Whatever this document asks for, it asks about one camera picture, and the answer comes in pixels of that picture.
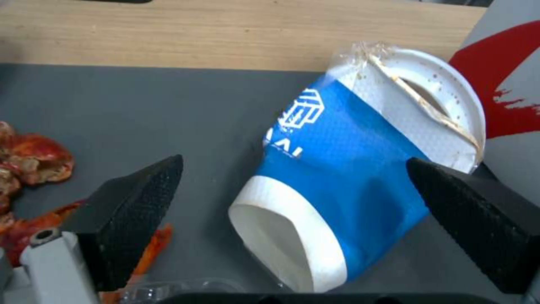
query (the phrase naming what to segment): red graphic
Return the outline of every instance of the red graphic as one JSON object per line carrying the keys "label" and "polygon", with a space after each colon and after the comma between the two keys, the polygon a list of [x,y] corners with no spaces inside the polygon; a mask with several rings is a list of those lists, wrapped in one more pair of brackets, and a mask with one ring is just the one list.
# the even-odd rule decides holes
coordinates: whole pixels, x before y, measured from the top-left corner
{"label": "red graphic", "polygon": [[540,88],[538,102],[522,108],[507,108],[524,99],[501,102],[499,98],[510,90],[497,90],[538,48],[540,20],[521,24],[477,41],[458,51],[450,60],[450,64],[469,81],[482,102],[487,138],[540,131]]}

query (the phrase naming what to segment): red and white box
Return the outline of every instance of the red and white box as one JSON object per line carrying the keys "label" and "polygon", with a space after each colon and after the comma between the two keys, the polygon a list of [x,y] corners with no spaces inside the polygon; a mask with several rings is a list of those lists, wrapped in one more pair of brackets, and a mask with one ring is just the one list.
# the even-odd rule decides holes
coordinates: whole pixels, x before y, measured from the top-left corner
{"label": "red and white box", "polygon": [[540,206],[540,1],[495,0],[450,64],[484,107],[484,163]]}

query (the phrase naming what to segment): wooden surface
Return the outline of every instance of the wooden surface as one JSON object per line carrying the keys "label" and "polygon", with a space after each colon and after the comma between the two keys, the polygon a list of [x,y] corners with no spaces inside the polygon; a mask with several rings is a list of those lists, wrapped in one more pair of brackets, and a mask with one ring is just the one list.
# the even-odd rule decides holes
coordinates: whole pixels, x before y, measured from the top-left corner
{"label": "wooden surface", "polygon": [[447,60],[485,11],[403,0],[0,2],[0,62],[306,71],[359,40]]}

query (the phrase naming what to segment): gray mat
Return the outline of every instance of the gray mat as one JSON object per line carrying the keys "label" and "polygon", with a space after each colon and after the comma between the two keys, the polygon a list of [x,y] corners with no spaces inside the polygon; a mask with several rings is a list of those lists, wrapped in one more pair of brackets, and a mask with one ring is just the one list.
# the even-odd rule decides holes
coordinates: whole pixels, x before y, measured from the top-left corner
{"label": "gray mat", "polygon": [[[103,181],[180,153],[185,171],[164,222],[171,245],[152,280],[230,279],[278,292],[241,244],[227,208],[253,174],[261,137],[317,78],[308,72],[0,65],[0,120],[63,143],[77,164],[61,184],[25,189],[22,217],[84,198]],[[501,294],[432,217],[379,263],[336,292]]]}

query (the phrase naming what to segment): logo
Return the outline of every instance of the logo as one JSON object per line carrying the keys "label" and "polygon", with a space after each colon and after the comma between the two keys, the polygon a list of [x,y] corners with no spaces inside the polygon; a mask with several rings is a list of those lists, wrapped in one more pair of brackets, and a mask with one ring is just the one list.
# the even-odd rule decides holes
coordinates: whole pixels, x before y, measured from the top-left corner
{"label": "logo", "polygon": [[284,128],[300,129],[306,123],[314,123],[324,111],[321,95],[315,89],[305,89],[293,105],[278,118]]}

